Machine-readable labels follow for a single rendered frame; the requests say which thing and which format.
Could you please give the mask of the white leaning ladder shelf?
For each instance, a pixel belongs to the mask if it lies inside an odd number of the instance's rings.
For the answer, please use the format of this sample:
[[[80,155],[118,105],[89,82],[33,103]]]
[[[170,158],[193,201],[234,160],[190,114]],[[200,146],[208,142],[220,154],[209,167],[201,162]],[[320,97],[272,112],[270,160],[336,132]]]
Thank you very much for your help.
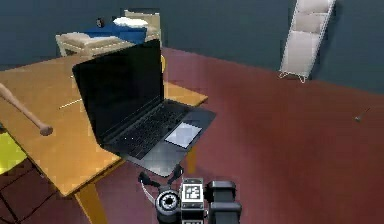
[[[297,0],[279,77],[294,75],[304,83],[316,61],[336,0]]]

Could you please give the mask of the black laptop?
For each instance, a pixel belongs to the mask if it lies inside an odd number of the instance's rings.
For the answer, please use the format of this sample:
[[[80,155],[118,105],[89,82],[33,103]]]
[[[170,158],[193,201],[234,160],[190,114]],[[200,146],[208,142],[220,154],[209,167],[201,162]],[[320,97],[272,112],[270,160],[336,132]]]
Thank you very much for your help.
[[[100,147],[159,176],[175,170],[215,118],[165,97],[157,39],[76,64],[72,72]]]

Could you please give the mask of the thin yellow pencil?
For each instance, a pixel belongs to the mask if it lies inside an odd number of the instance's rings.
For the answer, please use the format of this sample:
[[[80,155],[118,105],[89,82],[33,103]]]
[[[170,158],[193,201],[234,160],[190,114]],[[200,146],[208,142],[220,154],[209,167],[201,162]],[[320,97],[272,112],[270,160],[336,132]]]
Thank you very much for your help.
[[[69,107],[69,106],[71,106],[71,105],[73,105],[73,104],[79,103],[79,102],[81,102],[81,101],[82,101],[82,98],[77,99],[77,100],[74,100],[74,101],[71,101],[71,102],[69,102],[69,103],[66,103],[66,104],[64,104],[64,105],[59,106],[58,109],[61,110],[61,109],[63,109],[63,108]]]

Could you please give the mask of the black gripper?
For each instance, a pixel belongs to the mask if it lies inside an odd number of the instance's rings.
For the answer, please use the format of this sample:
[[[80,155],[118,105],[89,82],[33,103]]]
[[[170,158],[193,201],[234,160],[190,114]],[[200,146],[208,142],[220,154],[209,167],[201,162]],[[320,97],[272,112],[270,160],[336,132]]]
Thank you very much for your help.
[[[175,180],[183,175],[184,168],[177,164],[172,172],[172,176],[167,180],[167,184],[171,185]],[[170,186],[160,186],[156,181],[142,171],[138,176],[138,182],[146,195],[147,199],[154,204],[156,208],[157,220],[159,224],[181,224],[181,199],[179,193],[173,190]],[[158,189],[156,200],[146,189],[147,186],[152,186]]]

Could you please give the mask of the wooden baseball bat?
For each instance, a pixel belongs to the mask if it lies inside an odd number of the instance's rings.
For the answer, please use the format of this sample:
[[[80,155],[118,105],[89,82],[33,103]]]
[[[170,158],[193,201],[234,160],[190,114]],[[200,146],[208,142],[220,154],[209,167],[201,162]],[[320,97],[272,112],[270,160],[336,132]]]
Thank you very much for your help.
[[[38,129],[42,136],[49,136],[53,133],[53,127],[42,122],[32,112],[30,112],[2,83],[0,83],[0,97],[19,110],[27,119],[29,119]]]

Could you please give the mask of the white pillow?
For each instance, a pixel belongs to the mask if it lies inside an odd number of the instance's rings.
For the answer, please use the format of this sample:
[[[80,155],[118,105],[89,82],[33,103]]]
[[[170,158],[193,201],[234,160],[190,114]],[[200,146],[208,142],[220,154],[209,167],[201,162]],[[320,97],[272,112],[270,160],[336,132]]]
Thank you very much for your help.
[[[142,19],[132,19],[129,17],[119,17],[113,20],[117,26],[126,26],[132,28],[143,28],[148,26],[148,22]]]

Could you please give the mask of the orange wooden table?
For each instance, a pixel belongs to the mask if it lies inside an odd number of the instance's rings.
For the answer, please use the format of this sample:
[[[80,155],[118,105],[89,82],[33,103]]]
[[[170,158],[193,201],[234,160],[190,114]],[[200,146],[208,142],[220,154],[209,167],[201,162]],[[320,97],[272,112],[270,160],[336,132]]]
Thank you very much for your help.
[[[0,72],[0,83],[54,128],[43,137],[0,102],[0,123],[58,190],[26,224],[155,224],[153,207],[134,182],[138,168],[97,145],[81,102],[58,109],[80,98],[71,75],[84,60],[60,57]]]

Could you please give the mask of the blue bed with beige frame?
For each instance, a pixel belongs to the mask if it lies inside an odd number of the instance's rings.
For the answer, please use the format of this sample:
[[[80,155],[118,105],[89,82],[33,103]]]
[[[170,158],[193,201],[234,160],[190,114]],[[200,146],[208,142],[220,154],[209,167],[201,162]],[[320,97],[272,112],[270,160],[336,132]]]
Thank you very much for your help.
[[[161,39],[159,13],[141,13],[126,10],[121,17],[142,19],[148,22],[147,27],[132,28],[117,26],[112,22],[104,24],[103,28],[96,27],[82,32],[71,32],[55,36],[56,43],[62,56],[69,52],[86,56],[96,56],[109,51],[118,50],[152,39]]]

